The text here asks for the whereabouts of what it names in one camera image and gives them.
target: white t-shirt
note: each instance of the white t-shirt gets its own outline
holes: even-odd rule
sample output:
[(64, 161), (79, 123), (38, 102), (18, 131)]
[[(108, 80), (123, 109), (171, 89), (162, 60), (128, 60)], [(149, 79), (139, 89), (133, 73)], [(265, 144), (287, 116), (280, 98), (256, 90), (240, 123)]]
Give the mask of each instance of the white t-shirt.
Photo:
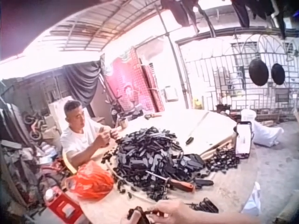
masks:
[(102, 127), (102, 124), (93, 121), (91, 118), (85, 118), (83, 134), (75, 133), (68, 127), (60, 136), (63, 152), (67, 153), (70, 151), (84, 151), (94, 142)]

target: black curtain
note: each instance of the black curtain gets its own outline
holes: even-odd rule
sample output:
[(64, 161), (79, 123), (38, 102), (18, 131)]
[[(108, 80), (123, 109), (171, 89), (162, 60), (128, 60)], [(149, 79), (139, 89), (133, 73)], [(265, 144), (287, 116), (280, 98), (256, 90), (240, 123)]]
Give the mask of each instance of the black curtain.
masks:
[(64, 66), (64, 73), (71, 95), (87, 107), (97, 90), (99, 75), (104, 73), (104, 57), (96, 62), (85, 62)]

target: black frying pan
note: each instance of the black frying pan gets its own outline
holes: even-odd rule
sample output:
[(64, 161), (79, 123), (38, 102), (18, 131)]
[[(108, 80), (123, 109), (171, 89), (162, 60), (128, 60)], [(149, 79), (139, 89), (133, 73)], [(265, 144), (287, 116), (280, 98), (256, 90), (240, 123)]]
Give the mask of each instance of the black frying pan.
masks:
[(261, 59), (253, 59), (249, 64), (249, 76), (257, 86), (263, 86), (268, 82), (268, 67)]
[(277, 85), (282, 85), (285, 82), (285, 70), (282, 65), (275, 63), (271, 68), (271, 76), (273, 82)]

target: wooden tabletop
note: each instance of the wooden tabletop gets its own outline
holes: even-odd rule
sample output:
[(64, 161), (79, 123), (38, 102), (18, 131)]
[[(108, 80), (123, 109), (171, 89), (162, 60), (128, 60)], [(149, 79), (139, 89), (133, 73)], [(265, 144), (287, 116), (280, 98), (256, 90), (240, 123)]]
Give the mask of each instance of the wooden tabletop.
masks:
[[(140, 128), (155, 126), (174, 132), (186, 154), (203, 154), (211, 146), (230, 137), (233, 133), (233, 127), (236, 125), (228, 117), (204, 110), (183, 110), (161, 114), (162, 117), (149, 120), (139, 117), (130, 121), (129, 126), (121, 131), (121, 135), (138, 131)], [(194, 141), (185, 147), (185, 142), (189, 136), (194, 137)], [(115, 147), (116, 143), (112, 141), (109, 147), (99, 150), (93, 159), (107, 169), (106, 164), (101, 164), (101, 158), (107, 150)], [(204, 197), (208, 197), (221, 212), (240, 212), (254, 187), (257, 169), (257, 156), (253, 149), (250, 158), (243, 160), (238, 169), (231, 169), (226, 174), (220, 172), (211, 174), (209, 179), (214, 181), (214, 186), (205, 187), (194, 194), (171, 191), (168, 197), (181, 199), (186, 203), (199, 203)], [(129, 199), (127, 193), (124, 195), (118, 193), (116, 186), (114, 186), (114, 189), (100, 201), (79, 200), (79, 203), (93, 224), (119, 224), (120, 218), (127, 214), (130, 208), (141, 206), (146, 209), (155, 203), (148, 199), (142, 191), (130, 192), (133, 194), (132, 199)]]

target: person's hand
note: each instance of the person's hand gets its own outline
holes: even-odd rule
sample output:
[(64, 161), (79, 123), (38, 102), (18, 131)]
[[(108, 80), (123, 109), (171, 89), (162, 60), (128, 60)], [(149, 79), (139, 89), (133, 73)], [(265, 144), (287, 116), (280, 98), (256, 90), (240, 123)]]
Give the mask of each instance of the person's hand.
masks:
[(141, 217), (140, 212), (135, 210), (133, 212), (132, 217), (130, 218), (130, 220), (128, 220), (127, 216), (125, 216), (121, 219), (121, 224), (137, 224), (140, 217)]
[(168, 217), (160, 217), (157, 215), (150, 215), (150, 218), (159, 224), (193, 224), (200, 223), (197, 221), (198, 213), (188, 205), (181, 201), (160, 200), (150, 211), (160, 211), (168, 215)]
[(98, 134), (93, 144), (97, 148), (105, 147), (110, 141), (110, 131), (103, 131)]
[(117, 128), (112, 128), (110, 130), (110, 136), (111, 136), (111, 138), (113, 138), (115, 140), (118, 139), (118, 137), (119, 137), (118, 129)]

